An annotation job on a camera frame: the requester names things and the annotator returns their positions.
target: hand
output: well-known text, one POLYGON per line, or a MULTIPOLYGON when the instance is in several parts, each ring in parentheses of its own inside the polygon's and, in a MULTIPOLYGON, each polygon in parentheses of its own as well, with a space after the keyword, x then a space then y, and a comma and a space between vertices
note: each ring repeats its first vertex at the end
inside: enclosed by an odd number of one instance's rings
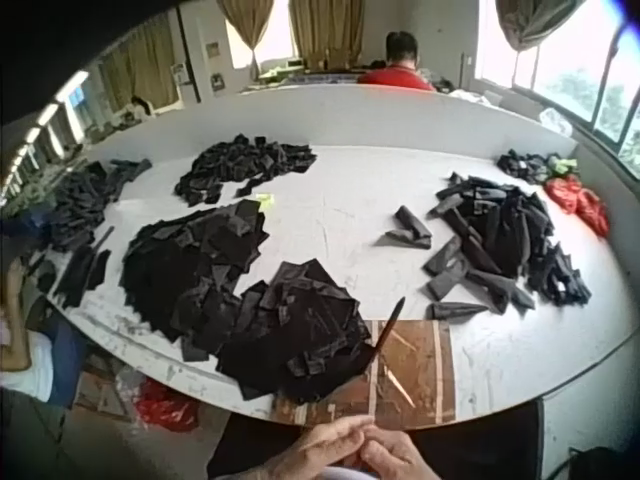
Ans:
POLYGON ((310 480, 325 467, 356 453, 364 444, 362 428, 373 417, 356 415, 318 425, 263 466, 232 477, 242 480, 310 480))
POLYGON ((360 457, 382 480, 440 480, 406 433, 371 425, 364 429, 364 436, 360 457))
POLYGON ((24 267, 19 258, 16 258, 9 266, 7 272, 7 302, 18 301, 20 290, 22 290, 22 280, 24 278, 24 267))

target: person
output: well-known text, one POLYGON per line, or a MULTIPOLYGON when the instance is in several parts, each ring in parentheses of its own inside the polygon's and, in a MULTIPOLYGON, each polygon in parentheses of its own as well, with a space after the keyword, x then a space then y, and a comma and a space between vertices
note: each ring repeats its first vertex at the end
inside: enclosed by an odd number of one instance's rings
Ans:
POLYGON ((133 116, 136 120, 145 121, 155 118, 156 116, 151 102, 139 97, 138 95, 133 95, 131 97, 131 106, 133 108, 133 116))
POLYGON ((440 480, 404 432, 384 430, 369 415, 318 425, 264 465, 227 480, 440 480), (342 462, 345 467, 332 467, 342 462))
POLYGON ((417 72, 418 41, 408 32, 387 35, 386 68, 373 70, 358 78, 358 83, 415 88, 433 92, 435 88, 417 72))
POLYGON ((45 315, 43 332, 27 330, 20 304, 25 269, 2 237, 0 387, 70 408, 86 352, 86 339, 61 314, 45 315))

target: red fabric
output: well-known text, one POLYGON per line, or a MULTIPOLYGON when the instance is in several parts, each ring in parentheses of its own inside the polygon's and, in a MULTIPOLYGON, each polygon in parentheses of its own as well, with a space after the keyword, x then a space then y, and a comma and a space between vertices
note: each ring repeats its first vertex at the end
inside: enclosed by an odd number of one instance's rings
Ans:
POLYGON ((424 81, 413 70, 403 67, 387 67, 380 70, 372 70, 358 78, 358 83, 370 85, 390 85, 392 87, 415 88, 434 92, 435 88, 424 81))
POLYGON ((578 209, 578 193, 582 190, 582 183, 573 176, 554 178, 544 185, 544 190, 551 199, 560 205, 564 213, 571 215, 578 209))
POLYGON ((577 214, 599 237, 609 235, 609 218, 602 200, 591 190, 582 187, 574 176, 549 180, 545 191, 565 213, 577 214))
POLYGON ((599 237, 609 235, 609 218, 605 206, 595 193, 586 188, 578 193, 578 216, 599 237))
POLYGON ((172 432, 189 432, 198 426, 199 402, 150 378, 140 386, 133 404, 145 423, 172 432))

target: man in red shirt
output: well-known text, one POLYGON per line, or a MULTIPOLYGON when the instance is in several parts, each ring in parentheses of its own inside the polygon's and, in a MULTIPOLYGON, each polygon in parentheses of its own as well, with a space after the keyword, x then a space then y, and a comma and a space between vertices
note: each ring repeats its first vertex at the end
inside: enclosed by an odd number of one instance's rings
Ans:
POLYGON ((391 32, 387 35, 387 63, 389 66, 386 68, 362 75, 358 83, 435 91, 416 71, 418 41, 410 33, 391 32))

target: beige curtain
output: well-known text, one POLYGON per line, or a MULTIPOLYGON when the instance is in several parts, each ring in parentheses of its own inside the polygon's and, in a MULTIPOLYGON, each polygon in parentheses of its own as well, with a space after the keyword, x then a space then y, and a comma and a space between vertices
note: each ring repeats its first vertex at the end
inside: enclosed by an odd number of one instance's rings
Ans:
POLYGON ((575 13, 584 0, 496 0, 509 45, 523 52, 540 45, 575 13))
POLYGON ((273 9, 273 0, 218 0, 220 10, 251 49, 251 78, 257 80, 260 67, 255 49, 262 40, 273 9))
POLYGON ((154 108, 175 103, 178 92, 171 73, 174 63, 166 13, 136 27, 102 57, 100 74, 111 109, 123 109, 133 95, 151 102, 154 108))
POLYGON ((354 65, 362 51, 364 0, 290 0, 300 56, 312 71, 354 65))

